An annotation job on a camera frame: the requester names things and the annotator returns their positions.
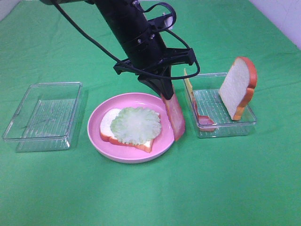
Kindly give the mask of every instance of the ham slice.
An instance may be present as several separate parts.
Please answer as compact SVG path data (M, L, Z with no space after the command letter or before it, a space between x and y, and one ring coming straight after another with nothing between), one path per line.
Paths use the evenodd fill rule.
M197 105L197 101L196 98L193 94L193 89L192 89L192 84L190 82L190 80L188 78L184 79L185 85L187 87L188 90L188 94L189 94L189 98L192 102L192 107L194 109L194 111L197 113L198 115L198 123L200 125L213 125L214 121L207 115L201 115L199 113L198 110L198 105ZM204 131L204 132L213 132L215 130L215 127L212 128L199 128L200 131Z
M161 98L165 104L168 119L174 131L174 140L177 141L185 132L185 119L178 98L174 92L170 100L166 100L163 95Z

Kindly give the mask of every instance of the bread slice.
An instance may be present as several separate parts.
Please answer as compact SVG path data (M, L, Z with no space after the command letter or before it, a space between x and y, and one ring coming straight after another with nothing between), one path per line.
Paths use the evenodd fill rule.
M257 71L253 62L247 57L237 57L219 89L219 95L232 120L241 119L256 85Z
M118 116L121 109L113 108L109 110L103 117L102 121L100 122L100 138L105 142L110 142L113 145L121 145L121 146L130 146L135 147L140 150L143 150L147 153L151 152L151 147L153 144L153 140L147 141L145 144L142 145L133 145L133 144L124 144L118 141L118 139L114 136L113 132L111 131L111 122Z

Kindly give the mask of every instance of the black cable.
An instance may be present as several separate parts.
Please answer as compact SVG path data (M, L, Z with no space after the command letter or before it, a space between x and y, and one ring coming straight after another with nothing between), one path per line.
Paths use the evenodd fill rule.
M96 40L94 40L92 37L90 37L87 33L85 33L69 16L68 14L59 6L59 4L56 2L56 0L50 0L51 3L57 8L57 10L69 21L69 23L80 33L82 34L86 39L88 39L90 42L92 42L94 45L96 45L98 48L100 48L106 55L108 55L110 58L112 58L113 60L115 60L117 63L123 65L125 68L131 69L132 71L134 71L136 74L143 74L146 76L150 76L153 78L157 78L157 79L168 79L168 80L178 80L178 79L186 79L186 78L191 78L193 76L196 76L199 72L200 72L200 67L198 64L198 61L195 61L195 64L197 66L197 72L194 74L190 74L190 75L185 75L185 76L178 76L178 77L166 77L166 76L161 76L161 75L157 75L157 74L153 74L153 73L149 73L143 70L140 70L138 68L135 68L131 65L128 65L126 63L124 63L122 60L118 59L117 57L115 57L112 53L110 53L106 48L104 48L99 42L97 42Z
M169 5L169 4L165 3L165 2L159 2L159 3L157 3L157 4L155 4L155 5L151 6L151 7L149 7L147 10L144 10L144 9L142 8L142 6L140 5L139 1L137 1L137 0L133 0L133 1L132 1L132 4L133 4L133 6L134 6L138 11L140 11L140 12L142 12L142 13L148 13L148 12L152 11L152 9L155 8L156 6L163 6L163 7L165 7L165 8L168 9L168 11L169 11L170 14L171 14L171 17L173 18L172 23L171 23L168 27L164 27L164 28L162 28L162 29L155 30L154 32L162 32L162 31L165 31L165 30L171 28L171 27L175 24L175 21L176 21L176 19L177 19L177 15L176 15L176 13L175 13L174 8L173 8L171 5Z
M175 33L173 33L171 30L165 30L167 33L170 33L172 36L174 36L177 40L179 40L186 48L190 48L189 45L183 40L181 39L178 35L176 35Z

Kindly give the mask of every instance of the pink plate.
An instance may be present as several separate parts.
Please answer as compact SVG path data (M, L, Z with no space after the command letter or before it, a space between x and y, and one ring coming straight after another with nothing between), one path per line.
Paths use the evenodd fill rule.
M151 153L134 147L113 145L101 140L99 125L105 113L112 108L148 107L160 114L162 130L154 140ZM141 163L162 155L174 142L174 133L165 110L163 101L146 93L125 93L112 97L100 104L91 114L87 126L88 136L94 147L113 161L123 163Z

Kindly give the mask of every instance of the sandwich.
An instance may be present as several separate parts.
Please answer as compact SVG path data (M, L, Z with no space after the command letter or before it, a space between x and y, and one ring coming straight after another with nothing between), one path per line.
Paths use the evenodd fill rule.
M110 109L101 120L100 137L114 145L130 146L151 152L161 133L160 115L150 108Z

